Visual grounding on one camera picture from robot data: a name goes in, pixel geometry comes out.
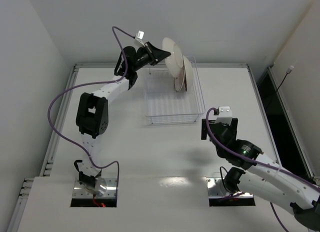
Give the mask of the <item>floral brown-rim plate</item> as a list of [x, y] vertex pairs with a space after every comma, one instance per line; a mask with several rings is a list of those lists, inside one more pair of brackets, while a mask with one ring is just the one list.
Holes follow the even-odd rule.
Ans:
[[184, 66], [180, 47], [172, 39], [165, 37], [162, 40], [162, 50], [170, 52], [170, 56], [166, 57], [164, 61], [170, 74], [174, 78], [178, 77]]
[[193, 67], [191, 62], [186, 56], [183, 56], [184, 62], [184, 71], [185, 71], [185, 79], [184, 79], [184, 87], [185, 91], [189, 92], [193, 88]]

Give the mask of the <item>orange sunburst plate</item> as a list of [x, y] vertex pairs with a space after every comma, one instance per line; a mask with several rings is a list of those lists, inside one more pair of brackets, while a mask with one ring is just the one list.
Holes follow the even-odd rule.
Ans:
[[185, 71], [185, 68], [183, 67], [179, 72], [179, 74], [174, 78], [174, 90], [176, 92], [180, 92], [182, 90], [185, 84], [185, 79], [186, 79], [186, 71]]

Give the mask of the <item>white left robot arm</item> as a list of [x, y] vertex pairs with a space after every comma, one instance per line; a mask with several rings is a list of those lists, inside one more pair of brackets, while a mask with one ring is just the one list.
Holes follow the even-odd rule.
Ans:
[[82, 138], [80, 148], [86, 159], [76, 166], [80, 183], [90, 189], [97, 187], [103, 165], [93, 161], [93, 156], [100, 151], [101, 138], [109, 124], [109, 105], [123, 92], [130, 90], [138, 79], [137, 71], [146, 65], [155, 66], [161, 61], [173, 59], [173, 46], [157, 48], [150, 42], [138, 49], [126, 46], [121, 51], [111, 82], [91, 93], [80, 96], [75, 123]]

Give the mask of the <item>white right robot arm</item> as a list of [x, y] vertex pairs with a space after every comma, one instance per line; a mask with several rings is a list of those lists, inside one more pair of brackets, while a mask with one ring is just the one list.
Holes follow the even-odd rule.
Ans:
[[218, 157], [232, 167], [222, 179], [222, 193], [249, 193], [277, 205], [304, 227], [320, 230], [320, 189], [280, 166], [254, 143], [237, 138], [238, 119], [201, 121], [201, 139], [209, 139]]

